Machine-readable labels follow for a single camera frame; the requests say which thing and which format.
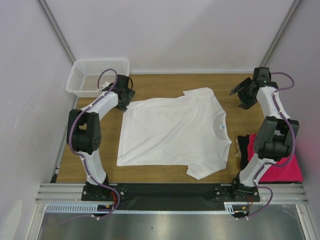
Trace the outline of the white t shirt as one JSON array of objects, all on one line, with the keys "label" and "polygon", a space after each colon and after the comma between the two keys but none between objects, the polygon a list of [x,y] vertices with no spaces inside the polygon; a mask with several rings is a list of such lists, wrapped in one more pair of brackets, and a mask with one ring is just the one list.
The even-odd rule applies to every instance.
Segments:
[{"label": "white t shirt", "polygon": [[201,180],[227,166],[226,112],[208,87],[176,98],[133,101],[122,118],[116,164],[186,166]]}]

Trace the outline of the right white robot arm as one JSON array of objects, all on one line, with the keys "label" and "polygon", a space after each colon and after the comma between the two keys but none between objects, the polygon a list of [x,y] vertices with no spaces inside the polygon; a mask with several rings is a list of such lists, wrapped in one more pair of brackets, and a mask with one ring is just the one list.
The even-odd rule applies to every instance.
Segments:
[{"label": "right white robot arm", "polygon": [[264,120],[254,140],[254,154],[231,182],[230,196],[237,202],[259,199],[259,181],[266,171],[282,158],[290,162],[296,149],[296,137],[300,128],[297,120],[291,119],[280,100],[283,88],[272,81],[267,67],[256,67],[252,78],[246,78],[230,94],[237,94],[239,107],[248,110],[259,103]]}]

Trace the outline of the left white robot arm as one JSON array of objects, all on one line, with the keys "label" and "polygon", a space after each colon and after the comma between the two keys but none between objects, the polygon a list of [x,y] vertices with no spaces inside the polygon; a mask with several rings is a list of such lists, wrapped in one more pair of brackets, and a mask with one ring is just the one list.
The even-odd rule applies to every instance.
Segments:
[{"label": "left white robot arm", "polygon": [[108,175],[102,167],[99,148],[102,143],[101,120],[113,108],[125,112],[135,91],[133,80],[115,74],[112,83],[106,83],[99,96],[81,109],[72,109],[68,116],[66,143],[78,156],[84,167],[86,182],[82,190],[83,201],[106,201],[109,196],[119,200],[119,192],[109,185]]}]

